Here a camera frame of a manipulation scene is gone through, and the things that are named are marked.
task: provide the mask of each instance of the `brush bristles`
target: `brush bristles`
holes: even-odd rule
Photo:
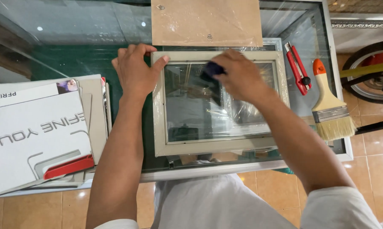
[[[355,134],[356,127],[350,116],[316,123],[316,130],[321,139],[332,141]]]

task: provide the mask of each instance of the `person's left hand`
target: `person's left hand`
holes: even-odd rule
[[[130,44],[127,49],[118,49],[118,57],[112,60],[123,90],[123,98],[144,101],[153,91],[159,74],[169,61],[168,56],[158,59],[152,67],[143,60],[157,49],[146,44]]]

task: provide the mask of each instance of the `tire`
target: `tire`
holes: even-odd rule
[[[350,69],[350,67],[354,64],[354,62],[356,62],[357,60],[359,60],[360,58],[362,58],[363,56],[365,55],[368,55],[370,53],[373,53],[373,52],[377,52],[377,51],[381,51],[383,50],[383,41],[382,42],[378,42],[378,43],[375,43],[375,44],[371,44],[371,45],[368,45],[360,50],[358,50],[356,53],[354,53],[350,58],[348,58],[348,60],[346,61],[346,63],[344,64],[342,70],[348,70]],[[348,78],[345,77],[345,78],[341,78],[341,83],[345,83],[345,82],[348,82]],[[366,96],[363,96],[363,95],[360,95],[357,91],[355,91],[352,87],[347,87],[345,88],[348,92],[350,92],[351,94],[353,94],[355,97],[359,98],[359,99],[362,99],[362,100],[365,100],[367,102],[371,102],[371,103],[379,103],[379,104],[383,104],[383,100],[382,99],[372,99],[372,98],[369,98],[369,97],[366,97]]]

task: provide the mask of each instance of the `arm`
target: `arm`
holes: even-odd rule
[[[131,44],[119,49],[118,57],[112,60],[123,96],[92,182],[87,229],[116,219],[136,221],[136,193],[143,161],[142,107],[168,62],[164,56],[149,68],[143,56],[154,51],[152,46]]]
[[[213,61],[227,72],[215,76],[226,91],[235,99],[252,103],[263,114],[280,154],[307,194],[327,187],[355,187],[334,152],[266,85],[254,63],[232,49]]]

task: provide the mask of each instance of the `orange floor tile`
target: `orange floor tile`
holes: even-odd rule
[[[338,56],[343,65],[348,56]],[[343,91],[357,126],[383,120],[383,105],[368,103]],[[351,138],[354,160],[342,163],[366,202],[383,222],[383,130]],[[234,155],[218,155],[234,160]],[[295,175],[268,171],[238,174],[244,184],[293,225],[299,227],[306,193]],[[138,224],[149,228],[153,222],[154,183],[138,188]],[[0,229],[84,229],[90,190],[55,192],[0,198]]]

